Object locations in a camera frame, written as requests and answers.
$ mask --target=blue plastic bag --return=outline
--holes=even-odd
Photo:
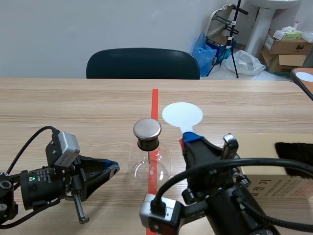
[[[200,67],[200,76],[207,76],[212,67],[212,60],[215,54],[216,50],[205,44],[205,35],[201,33],[192,50],[192,55]]]

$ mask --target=chair backrest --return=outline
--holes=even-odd
[[[196,59],[183,51],[157,48],[102,50],[88,61],[87,78],[200,79]]]

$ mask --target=wooden table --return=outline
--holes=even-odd
[[[194,131],[222,146],[227,133],[312,133],[312,101],[295,84],[283,81],[178,81],[108,79],[0,79],[0,172],[28,138],[40,127],[52,125],[74,134],[81,154],[118,161],[121,170],[83,203],[90,222],[80,225],[73,202],[63,200],[24,224],[1,231],[6,235],[143,235],[138,216],[146,188],[134,189],[128,182],[128,155],[136,139],[132,128],[151,114],[152,88],[159,89],[160,141],[170,149],[172,175],[184,170],[179,129],[161,118],[163,108],[188,101],[204,113]],[[12,173],[46,164],[45,146],[51,132],[42,133],[25,151]],[[170,189],[166,196],[182,201],[186,182]],[[15,199],[23,210],[20,192]],[[273,217],[312,223],[312,200],[260,200]],[[280,229],[282,234],[304,234]],[[213,231],[203,218],[185,225],[181,235]]]

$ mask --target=black brush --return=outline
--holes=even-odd
[[[312,143],[275,143],[275,150],[279,158],[299,161],[313,166]],[[300,176],[303,179],[313,179],[312,176],[294,169],[286,168],[290,176]]]

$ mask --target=glass flask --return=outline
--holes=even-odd
[[[172,161],[168,148],[160,143],[161,124],[152,118],[139,120],[133,128],[138,141],[128,159],[129,179],[138,186],[159,188],[171,175]]]

